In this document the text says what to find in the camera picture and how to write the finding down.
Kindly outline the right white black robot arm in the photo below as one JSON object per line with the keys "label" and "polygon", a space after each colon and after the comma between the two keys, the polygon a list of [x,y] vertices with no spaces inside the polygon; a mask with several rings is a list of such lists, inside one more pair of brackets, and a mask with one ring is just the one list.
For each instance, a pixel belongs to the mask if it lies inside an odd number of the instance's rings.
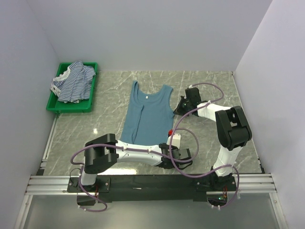
{"label": "right white black robot arm", "polygon": [[195,84],[185,90],[175,114],[185,118],[188,115],[207,118],[216,123],[217,136],[221,144],[217,160],[206,176],[214,190],[220,190],[230,181],[238,154],[252,139],[252,131],[242,107],[225,107],[212,101],[203,101]]}

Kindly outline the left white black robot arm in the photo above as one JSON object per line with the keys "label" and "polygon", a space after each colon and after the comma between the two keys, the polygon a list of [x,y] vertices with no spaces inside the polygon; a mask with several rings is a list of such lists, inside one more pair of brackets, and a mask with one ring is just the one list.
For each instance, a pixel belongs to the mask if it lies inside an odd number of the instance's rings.
{"label": "left white black robot arm", "polygon": [[169,158],[169,145],[143,146],[134,145],[116,140],[114,134],[106,134],[85,144],[84,166],[78,186],[85,192],[94,189],[98,173],[120,162],[139,162],[163,169],[172,169],[177,166],[184,169],[193,162],[189,149],[180,149],[172,146],[172,156],[177,162]]}

